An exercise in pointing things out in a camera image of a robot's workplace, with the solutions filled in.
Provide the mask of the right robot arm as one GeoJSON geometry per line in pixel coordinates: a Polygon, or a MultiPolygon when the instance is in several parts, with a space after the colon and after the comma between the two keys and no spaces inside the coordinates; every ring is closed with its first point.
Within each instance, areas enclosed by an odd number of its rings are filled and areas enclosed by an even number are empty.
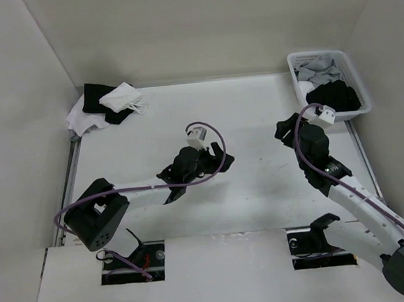
{"type": "Polygon", "coordinates": [[[312,121],[295,113],[276,125],[274,137],[294,150],[307,182],[352,216],[345,222],[326,213],[302,233],[287,234],[290,252],[297,259],[321,260],[341,249],[359,256],[379,270],[404,295],[404,218],[365,189],[352,171],[329,153],[326,124],[334,122],[330,109],[312,121]]]}

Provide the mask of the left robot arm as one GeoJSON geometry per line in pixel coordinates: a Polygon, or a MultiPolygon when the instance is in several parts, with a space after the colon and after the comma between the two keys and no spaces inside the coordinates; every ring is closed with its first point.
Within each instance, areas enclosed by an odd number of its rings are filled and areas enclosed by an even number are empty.
{"type": "Polygon", "coordinates": [[[134,268],[142,263],[143,244],[134,232],[121,226],[127,210],[171,204],[186,193],[187,183],[226,172],[234,161],[216,142],[208,149],[185,146],[171,165],[150,180],[162,188],[107,195],[114,186],[104,178],[96,179],[77,200],[79,205],[67,211],[64,222],[88,250],[115,252],[126,266],[134,268]]]}

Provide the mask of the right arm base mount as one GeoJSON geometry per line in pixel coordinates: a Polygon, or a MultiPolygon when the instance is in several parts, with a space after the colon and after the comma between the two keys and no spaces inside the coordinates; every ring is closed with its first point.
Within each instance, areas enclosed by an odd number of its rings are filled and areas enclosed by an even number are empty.
{"type": "Polygon", "coordinates": [[[339,220],[338,216],[327,213],[307,227],[294,227],[286,231],[287,244],[295,270],[358,264],[357,258],[352,253],[327,243],[324,231],[331,223],[339,220]]]}

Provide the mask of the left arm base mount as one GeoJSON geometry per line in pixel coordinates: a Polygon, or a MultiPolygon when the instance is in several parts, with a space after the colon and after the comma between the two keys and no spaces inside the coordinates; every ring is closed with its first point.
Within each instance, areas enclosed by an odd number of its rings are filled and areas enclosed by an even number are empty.
{"type": "Polygon", "coordinates": [[[100,250],[96,260],[102,263],[101,285],[127,285],[128,283],[162,282],[165,280],[165,242],[147,241],[138,249],[129,262],[150,275],[148,278],[110,253],[100,250]]]}

